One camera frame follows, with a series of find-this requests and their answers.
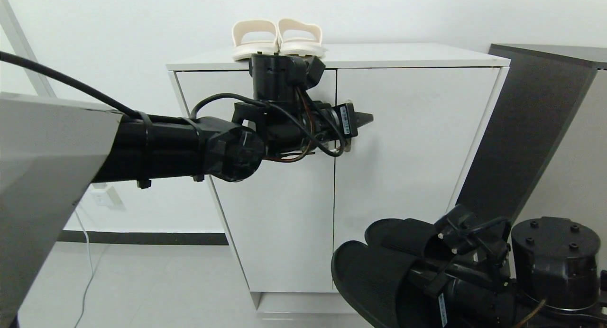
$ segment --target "gray panel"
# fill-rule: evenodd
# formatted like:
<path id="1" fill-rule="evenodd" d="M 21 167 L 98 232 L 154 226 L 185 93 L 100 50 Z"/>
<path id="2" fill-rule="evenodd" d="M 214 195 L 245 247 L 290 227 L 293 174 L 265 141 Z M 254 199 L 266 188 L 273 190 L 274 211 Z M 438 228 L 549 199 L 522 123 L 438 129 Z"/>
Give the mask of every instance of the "gray panel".
<path id="1" fill-rule="evenodd" d="M 493 46 L 510 72 L 458 198 L 516 218 L 588 91 L 596 69 Z"/>
<path id="2" fill-rule="evenodd" d="M 492 49 L 544 56 L 573 64 L 607 69 L 607 47 L 493 44 Z"/>
<path id="3" fill-rule="evenodd" d="M 607 237 L 607 71 L 599 71 L 518 221 L 571 218 Z M 598 253 L 607 268 L 607 249 Z"/>

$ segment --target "white cabinet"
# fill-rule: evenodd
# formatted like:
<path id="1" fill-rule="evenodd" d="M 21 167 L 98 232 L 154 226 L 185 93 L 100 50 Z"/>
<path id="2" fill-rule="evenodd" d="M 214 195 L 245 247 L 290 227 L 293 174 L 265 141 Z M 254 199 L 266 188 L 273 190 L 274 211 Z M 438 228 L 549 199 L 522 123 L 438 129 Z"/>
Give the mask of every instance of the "white cabinet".
<path id="1" fill-rule="evenodd" d="M 435 222 L 447 211 L 498 73 L 490 67 L 338 71 L 338 102 L 351 100 L 375 121 L 336 161 L 335 247 L 364 241 L 375 220 Z"/>
<path id="2" fill-rule="evenodd" d="M 309 94 L 335 102 L 335 71 Z M 222 92 L 251 96 L 248 71 L 179 72 L 188 109 Z M 230 119 L 234 101 L 217 100 L 199 117 Z M 263 161 L 238 183 L 215 179 L 223 215 L 252 292 L 331 292 L 334 158 L 311 155 L 296 164 Z"/>
<path id="3" fill-rule="evenodd" d="M 349 153 L 295 164 L 264 161 L 239 183 L 206 181 L 260 311 L 343 312 L 330 260 L 382 218 L 434 222 L 455 200 L 505 79 L 509 60 L 438 44 L 327 45 L 315 100 L 351 100 L 375 121 Z M 167 65 L 184 116 L 221 92 L 252 94 L 230 48 Z M 199 117 L 230 119 L 231 100 Z"/>

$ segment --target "wire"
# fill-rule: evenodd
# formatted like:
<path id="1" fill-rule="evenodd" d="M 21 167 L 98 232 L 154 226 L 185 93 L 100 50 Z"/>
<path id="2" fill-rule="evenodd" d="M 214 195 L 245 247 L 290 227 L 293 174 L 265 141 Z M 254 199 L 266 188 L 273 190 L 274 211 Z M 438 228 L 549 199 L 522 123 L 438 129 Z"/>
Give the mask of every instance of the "wire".
<path id="1" fill-rule="evenodd" d="M 36 73 L 43 74 L 49 78 L 53 78 L 54 80 L 57 80 L 58 82 L 62 82 L 63 84 L 72 86 L 72 88 L 75 88 L 76 90 L 80 90 L 80 91 L 86 93 L 87 95 L 94 97 L 95 99 L 98 99 L 98 100 L 102 101 L 103 103 L 106 103 L 107 105 L 115 108 L 116 110 L 124 112 L 124 114 L 126 114 L 129 117 L 139 118 L 139 113 L 136 112 L 135 110 L 129 108 L 126 105 L 123 105 L 122 103 L 113 99 L 112 97 L 109 97 L 105 93 L 102 93 L 101 91 L 96 90 L 96 89 L 92 88 L 91 86 L 84 84 L 83 82 L 80 82 L 72 77 L 69 77 L 69 75 L 65 75 L 59 71 L 53 70 L 50 67 L 44 66 L 37 62 L 33 62 L 32 60 L 23 58 L 21 56 L 10 54 L 10 53 L 3 52 L 3 51 L 0 51 L 0 61 L 9 63 L 9 64 L 13 64 L 13 65 L 17 65 L 17 66 L 21 66 L 24 69 L 28 69 L 28 70 L 34 71 Z"/>
<path id="2" fill-rule="evenodd" d="M 195 120 L 196 116 L 198 116 L 198 112 L 200 111 L 200 109 L 202 109 L 203 106 L 209 104 L 212 101 L 216 101 L 218 99 L 237 99 L 239 101 L 244 101 L 245 103 L 249 103 L 252 105 L 266 106 L 266 103 L 263 103 L 261 101 L 255 100 L 255 99 L 250 99 L 249 97 L 239 95 L 238 93 L 217 93 L 216 95 L 206 97 L 202 101 L 198 102 L 198 104 L 195 105 L 192 108 L 192 110 L 190 111 L 190 119 Z"/>
<path id="3" fill-rule="evenodd" d="M 93 282 L 93 277 L 95 276 L 95 269 L 93 269 L 93 260 L 91 260 L 91 241 L 89 240 L 89 233 L 84 229 L 84 225 L 82 224 L 82 220 L 80 220 L 80 215 L 77 210 L 74 210 L 74 214 L 76 214 L 76 219 L 78 219 L 78 224 L 80 224 L 80 228 L 82 228 L 82 232 L 84 233 L 84 237 L 86 239 L 86 253 L 89 256 L 89 266 L 91 266 L 91 278 L 89 279 L 89 283 L 86 285 L 84 289 L 84 294 L 82 295 L 82 310 L 80 311 L 80 317 L 74 328 L 78 328 L 78 324 L 80 324 L 80 320 L 84 316 L 84 303 L 86 301 L 86 293 L 89 292 L 89 287 L 91 286 L 91 282 Z"/>
<path id="4" fill-rule="evenodd" d="M 524 319 L 522 319 L 520 322 L 518 322 L 515 326 L 513 326 L 513 328 L 521 328 L 525 323 L 527 323 L 530 319 L 533 319 L 533 317 L 535 315 L 537 315 L 538 312 L 540 312 L 540 310 L 546 305 L 546 299 L 542 300 L 540 302 L 540 304 L 537 305 L 537 307 L 535 307 L 535 309 L 533 311 L 531 311 L 531 313 L 529 313 L 529 315 L 525 316 Z"/>
<path id="5" fill-rule="evenodd" d="M 247 98 L 245 96 L 238 95 L 236 93 L 217 93 L 216 95 L 212 95 L 210 97 L 207 97 L 207 98 L 203 99 L 197 105 L 195 105 L 195 107 L 193 107 L 192 111 L 190 112 L 190 118 L 191 119 L 195 119 L 196 116 L 197 116 L 197 114 L 198 114 L 198 112 L 200 111 L 200 109 L 202 109 L 203 106 L 209 104 L 212 101 L 216 101 L 218 99 L 237 99 L 237 100 L 243 101 L 243 102 L 245 102 L 247 104 L 256 105 L 256 106 L 262 106 L 262 107 L 264 107 L 266 109 L 277 110 L 278 112 L 280 112 L 281 114 L 283 114 L 284 116 L 286 116 L 286 118 L 288 118 L 290 121 L 292 121 L 293 124 L 295 124 L 295 126 L 299 130 L 301 130 L 301 132 L 303 132 L 306 135 L 306 137 L 308 137 L 312 141 L 313 144 L 317 145 L 318 148 L 323 151 L 323 153 L 325 153 L 327 155 L 331 155 L 333 157 L 336 156 L 333 151 L 331 151 L 329 148 L 325 147 L 324 144 L 322 144 L 322 142 L 318 140 L 318 138 L 316 138 L 314 135 L 312 135 L 310 133 L 310 131 L 308 131 L 308 129 L 306 129 L 306 127 L 304 127 L 300 123 L 300 121 L 298 121 L 287 110 L 284 110 L 280 106 L 274 105 L 272 103 L 263 102 L 263 101 L 259 101 L 259 100 L 255 100 L 255 99 L 250 99 L 250 98 Z"/>
<path id="6" fill-rule="evenodd" d="M 336 134 L 338 134 L 338 138 L 340 138 L 340 147 L 338 148 L 338 151 L 335 153 L 334 151 L 331 151 L 331 153 L 327 153 L 327 155 L 332 156 L 332 157 L 339 157 L 341 156 L 341 154 L 343 154 L 343 150 L 345 149 L 345 146 L 347 144 L 346 140 L 345 140 L 345 136 L 343 136 L 341 130 L 338 128 L 338 126 L 332 121 L 330 120 L 327 115 L 325 115 L 324 112 L 322 112 L 318 106 L 316 105 L 316 103 L 314 103 L 314 101 L 310 98 L 310 96 L 308 95 L 307 92 L 305 92 L 305 90 L 299 90 L 299 92 L 301 92 L 303 94 L 303 97 L 305 99 L 305 101 L 312 105 L 312 108 L 314 108 L 314 110 L 316 110 L 316 112 L 318 112 L 320 114 L 320 116 L 322 117 L 323 120 L 325 120 L 328 125 L 330 125 L 330 127 L 333 129 L 333 131 L 335 131 Z"/>

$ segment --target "dark gray panel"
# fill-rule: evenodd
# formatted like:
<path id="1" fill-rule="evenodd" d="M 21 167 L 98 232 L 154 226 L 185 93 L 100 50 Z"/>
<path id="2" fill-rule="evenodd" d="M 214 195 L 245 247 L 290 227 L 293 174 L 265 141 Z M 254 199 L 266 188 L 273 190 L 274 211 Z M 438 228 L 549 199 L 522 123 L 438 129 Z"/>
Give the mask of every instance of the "dark gray panel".
<path id="1" fill-rule="evenodd" d="M 89 231 L 91 243 L 135 245 L 196 245 L 227 246 L 224 233 L 154 233 L 154 232 L 96 232 Z M 60 242 L 86 242 L 81 231 L 62 231 Z"/>
<path id="2" fill-rule="evenodd" d="M 607 47 L 580 47 L 556 45 L 519 45 L 493 44 L 492 49 L 520 52 L 536 56 L 544 56 L 563 62 L 590 66 L 598 69 L 607 68 Z"/>
<path id="3" fill-rule="evenodd" d="M 516 218 L 568 128 L 596 69 L 492 46 L 510 71 L 458 203 Z"/>

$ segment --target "black slipper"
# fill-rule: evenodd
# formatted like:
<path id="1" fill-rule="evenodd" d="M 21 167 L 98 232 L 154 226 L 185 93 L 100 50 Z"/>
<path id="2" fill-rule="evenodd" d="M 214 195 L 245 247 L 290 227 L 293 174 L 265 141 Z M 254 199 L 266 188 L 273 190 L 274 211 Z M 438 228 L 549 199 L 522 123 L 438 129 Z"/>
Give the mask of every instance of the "black slipper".
<path id="1" fill-rule="evenodd" d="M 426 307 L 417 303 L 423 292 L 406 280 L 417 259 L 382 246 L 349 241 L 333 254 L 331 274 L 346 302 L 375 328 L 425 328 L 419 310 Z"/>

